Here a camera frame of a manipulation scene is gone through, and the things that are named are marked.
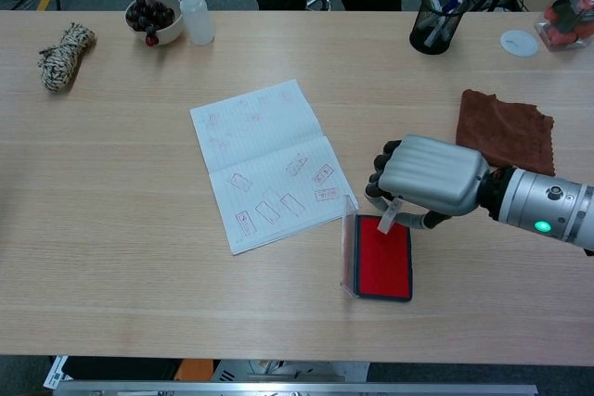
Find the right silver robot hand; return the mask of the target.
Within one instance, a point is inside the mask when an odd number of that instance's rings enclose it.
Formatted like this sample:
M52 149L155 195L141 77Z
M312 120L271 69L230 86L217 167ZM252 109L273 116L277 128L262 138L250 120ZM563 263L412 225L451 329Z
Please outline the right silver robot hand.
M386 143L373 165L368 201L383 213L399 199L395 221L423 230L474 211L479 186L489 174L479 151L413 134Z

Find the small red white stamp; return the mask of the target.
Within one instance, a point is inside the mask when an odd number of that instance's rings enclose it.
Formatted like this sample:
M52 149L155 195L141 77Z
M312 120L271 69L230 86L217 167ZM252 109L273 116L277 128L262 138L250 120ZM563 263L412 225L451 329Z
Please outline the small red white stamp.
M401 207L402 202L399 199L394 199L390 202L390 204L384 210L377 227L381 233L387 235L390 232Z

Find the open lined notebook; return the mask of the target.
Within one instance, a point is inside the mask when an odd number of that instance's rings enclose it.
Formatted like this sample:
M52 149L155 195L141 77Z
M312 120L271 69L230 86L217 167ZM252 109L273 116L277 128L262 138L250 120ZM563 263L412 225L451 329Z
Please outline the open lined notebook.
M297 81L196 107L190 116L232 254L357 208Z

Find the brown cloth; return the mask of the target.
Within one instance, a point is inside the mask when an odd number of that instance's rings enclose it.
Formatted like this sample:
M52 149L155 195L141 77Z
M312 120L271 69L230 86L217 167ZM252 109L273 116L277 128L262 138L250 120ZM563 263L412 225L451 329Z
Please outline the brown cloth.
M461 94L456 144L476 149L493 167L555 174L554 119L535 105L507 103L467 89Z

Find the red ink pad clear lid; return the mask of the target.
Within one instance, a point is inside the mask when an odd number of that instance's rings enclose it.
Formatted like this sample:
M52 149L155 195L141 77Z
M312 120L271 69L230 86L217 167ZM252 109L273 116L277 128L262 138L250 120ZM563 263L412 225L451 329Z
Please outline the red ink pad clear lid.
M342 288L360 299L408 302L413 297L410 230L394 222L385 235L381 215L362 214L350 197L342 216Z

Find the black mesh pen holder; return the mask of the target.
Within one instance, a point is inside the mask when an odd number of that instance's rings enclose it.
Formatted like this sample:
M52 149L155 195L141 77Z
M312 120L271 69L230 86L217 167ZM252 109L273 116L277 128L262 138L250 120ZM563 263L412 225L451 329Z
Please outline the black mesh pen holder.
M440 0L443 6L448 0ZM466 0L454 14L435 13L429 0L420 0L417 17L409 35L414 49L425 55L443 54L451 44L464 14L473 5Z

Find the white round lid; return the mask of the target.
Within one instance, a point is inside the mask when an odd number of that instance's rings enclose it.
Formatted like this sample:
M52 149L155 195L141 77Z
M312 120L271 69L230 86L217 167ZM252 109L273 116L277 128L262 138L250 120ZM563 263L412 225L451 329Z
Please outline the white round lid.
M535 37L526 31L509 30L499 37L501 47L516 57L532 57L539 51L539 43Z

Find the clear box with red items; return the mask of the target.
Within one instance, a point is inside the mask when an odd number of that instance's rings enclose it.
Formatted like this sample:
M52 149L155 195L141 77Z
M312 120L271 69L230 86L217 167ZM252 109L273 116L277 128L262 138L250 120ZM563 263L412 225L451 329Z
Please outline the clear box with red items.
M594 0L552 0L535 29L549 51L594 44Z

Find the translucent squeeze wash bottle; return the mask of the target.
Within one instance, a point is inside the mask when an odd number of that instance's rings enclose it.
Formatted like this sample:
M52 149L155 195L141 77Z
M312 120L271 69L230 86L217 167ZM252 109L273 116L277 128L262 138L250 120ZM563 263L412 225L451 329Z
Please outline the translucent squeeze wash bottle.
M182 20L191 42L207 45L214 39L214 24L205 0L180 0Z

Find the white bowl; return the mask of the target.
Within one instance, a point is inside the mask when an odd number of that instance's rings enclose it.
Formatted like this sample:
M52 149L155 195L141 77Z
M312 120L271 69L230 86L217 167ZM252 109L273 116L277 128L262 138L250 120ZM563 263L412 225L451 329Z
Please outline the white bowl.
M157 36L159 37L160 42L155 46L168 45L168 44L172 43L174 40L176 40L181 35L182 31L184 30L184 24L183 24L183 20L182 20L181 11L180 11L180 0L157 0L157 1L165 4L166 6L171 8L175 13L174 23L171 26L169 26L168 28L165 28L165 29L157 32ZM143 32L135 32L129 26L128 26L128 28L132 31L132 33L141 42L143 42L145 44L145 34Z

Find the orange object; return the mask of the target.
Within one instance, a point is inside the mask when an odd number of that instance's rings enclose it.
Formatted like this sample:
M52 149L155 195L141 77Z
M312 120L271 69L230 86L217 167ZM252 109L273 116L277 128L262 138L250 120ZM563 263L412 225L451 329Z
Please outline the orange object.
M213 359L184 359L175 375L175 381L208 382L214 373Z

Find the dark grape bunch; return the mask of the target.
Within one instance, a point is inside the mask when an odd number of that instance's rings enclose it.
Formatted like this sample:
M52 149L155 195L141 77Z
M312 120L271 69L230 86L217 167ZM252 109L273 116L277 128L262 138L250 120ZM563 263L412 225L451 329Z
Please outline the dark grape bunch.
M157 32L174 23L175 13L157 0L135 0L126 9L125 20L135 32L145 34L147 46L155 46L160 42Z

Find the white printed label sheet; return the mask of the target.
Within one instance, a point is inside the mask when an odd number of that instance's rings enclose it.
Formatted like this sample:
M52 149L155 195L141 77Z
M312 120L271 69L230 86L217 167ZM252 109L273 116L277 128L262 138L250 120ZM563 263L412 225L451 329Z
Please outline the white printed label sheet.
M59 355L55 357L43 383L45 389L55 390L62 381L72 380L72 377L63 371L63 367L68 359L68 355Z

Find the aluminium profile rail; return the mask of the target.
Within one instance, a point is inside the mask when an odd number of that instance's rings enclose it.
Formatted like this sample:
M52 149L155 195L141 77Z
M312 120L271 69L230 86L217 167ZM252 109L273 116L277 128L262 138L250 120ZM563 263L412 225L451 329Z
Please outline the aluminium profile rail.
M534 385L62 381L52 396L538 396Z

